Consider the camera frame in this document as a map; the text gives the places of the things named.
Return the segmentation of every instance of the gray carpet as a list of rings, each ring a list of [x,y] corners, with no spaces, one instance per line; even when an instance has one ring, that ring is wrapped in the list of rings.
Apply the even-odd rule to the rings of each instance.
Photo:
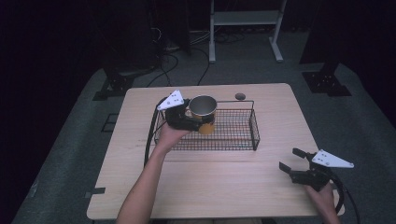
[[[356,74],[340,65],[335,74],[352,96],[329,97],[311,93],[302,72],[316,71],[321,64],[300,65],[308,33],[281,33],[278,45],[285,59],[277,63],[268,43],[268,34],[246,35],[231,45],[217,44],[217,62],[211,64],[201,85],[280,83],[291,85],[308,126],[318,144],[355,164],[354,169],[333,169],[351,191],[361,214],[361,223],[393,223],[396,220],[396,131]],[[207,44],[195,46],[207,52]],[[182,51],[177,67],[168,73],[173,86],[193,86],[207,66],[206,56],[193,49]],[[175,59],[163,58],[163,68]],[[139,77],[134,88],[145,88],[160,69]],[[36,179],[36,192],[26,198],[15,224],[91,223],[86,216],[96,178],[106,154],[111,133],[102,127],[110,113],[118,113],[122,97],[106,101],[92,98],[106,79],[103,70],[92,75],[64,124]],[[167,85],[165,77],[150,87]],[[346,198],[344,223],[356,223],[351,202]],[[320,223],[317,217],[277,217],[279,224]],[[96,223],[114,223],[113,220]]]

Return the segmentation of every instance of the metal stand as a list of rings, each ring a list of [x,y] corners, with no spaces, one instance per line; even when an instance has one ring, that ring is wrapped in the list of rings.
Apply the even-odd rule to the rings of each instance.
[[[264,25],[274,24],[276,26],[274,35],[269,37],[271,48],[276,57],[276,61],[283,62],[283,57],[277,46],[277,38],[280,25],[283,20],[287,0],[282,0],[279,10],[269,11],[215,11],[215,0],[211,1],[210,6],[210,40],[209,40],[209,61],[216,61],[215,52],[215,26],[217,25]]]

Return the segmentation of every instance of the wire basket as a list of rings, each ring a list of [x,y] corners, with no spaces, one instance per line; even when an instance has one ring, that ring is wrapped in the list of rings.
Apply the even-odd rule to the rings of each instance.
[[[215,131],[211,134],[191,132],[185,135],[173,150],[256,150],[260,143],[259,129],[254,114],[253,101],[249,108],[219,109],[219,104],[238,104],[240,101],[218,101]],[[163,111],[158,113],[156,129],[161,129],[165,122]],[[155,144],[161,132],[154,133]]]

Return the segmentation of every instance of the metal cup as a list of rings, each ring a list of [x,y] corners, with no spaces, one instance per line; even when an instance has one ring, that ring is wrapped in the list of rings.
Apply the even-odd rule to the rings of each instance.
[[[201,134],[210,134],[215,131],[215,114],[218,103],[208,95],[199,95],[190,100],[189,108],[196,119],[211,119],[210,123],[204,123],[200,129]]]

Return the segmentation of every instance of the black cable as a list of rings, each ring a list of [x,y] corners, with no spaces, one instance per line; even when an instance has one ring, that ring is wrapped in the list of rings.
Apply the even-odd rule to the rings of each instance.
[[[151,140],[152,140],[152,137],[154,136],[155,132],[158,131],[158,129],[157,129],[154,132],[155,120],[157,119],[157,116],[158,116],[157,107],[165,100],[166,100],[166,97],[162,98],[161,101],[154,108],[154,113],[152,115],[151,124],[150,124],[149,131],[148,131],[148,141],[146,143],[145,160],[143,163],[143,167],[145,167],[146,163],[149,161],[149,147],[151,145]]]
[[[150,81],[150,83],[146,86],[146,88],[149,87],[157,78],[159,78],[159,77],[161,77],[161,76],[163,76],[163,75],[166,75],[166,76],[167,76],[168,84],[170,85],[170,78],[169,78],[169,76],[167,75],[167,73],[170,72],[170,71],[172,71],[173,69],[175,69],[175,68],[177,67],[177,65],[178,65],[178,58],[177,58],[176,56],[172,55],[172,54],[166,54],[166,56],[173,57],[173,58],[176,60],[175,65],[174,65],[173,67],[171,67],[171,68],[170,68],[169,70],[167,70],[167,71],[164,71],[164,70],[163,70],[163,72],[162,72],[161,74],[159,74],[158,76],[156,76],[154,79],[152,79],[152,80]]]
[[[344,185],[344,183],[341,181],[341,179],[335,173],[331,172],[329,174],[329,178],[334,182],[335,186],[337,186],[338,194],[340,196],[340,198],[338,200],[338,204],[335,206],[335,212],[338,214],[338,212],[341,210],[341,207],[343,206],[344,200],[345,200],[344,192],[346,192],[346,194],[349,197],[349,200],[352,202],[353,209],[355,210],[357,223],[360,224],[361,223],[361,217],[359,215],[358,207],[356,206],[355,201],[352,198],[352,195],[347,190],[347,187]]]
[[[199,86],[199,85],[201,84],[202,79],[204,79],[204,76],[206,75],[207,70],[209,69],[209,65],[210,65],[210,62],[209,62],[209,55],[207,55],[207,53],[204,52],[204,51],[201,50],[201,49],[196,49],[196,48],[191,48],[191,49],[195,49],[195,50],[201,51],[201,52],[206,56],[206,58],[207,58],[207,66],[206,66],[206,69],[205,69],[204,73],[201,75],[201,78],[199,79],[199,81],[198,81],[198,83],[197,83],[197,86]]]
[[[346,192],[347,196],[349,197],[349,200],[352,202],[352,206],[353,206],[353,209],[355,210],[355,215],[356,215],[358,224],[361,224],[361,216],[359,215],[358,207],[356,206],[355,201],[352,198],[352,194],[349,192],[349,190],[345,186],[344,186],[344,191]]]

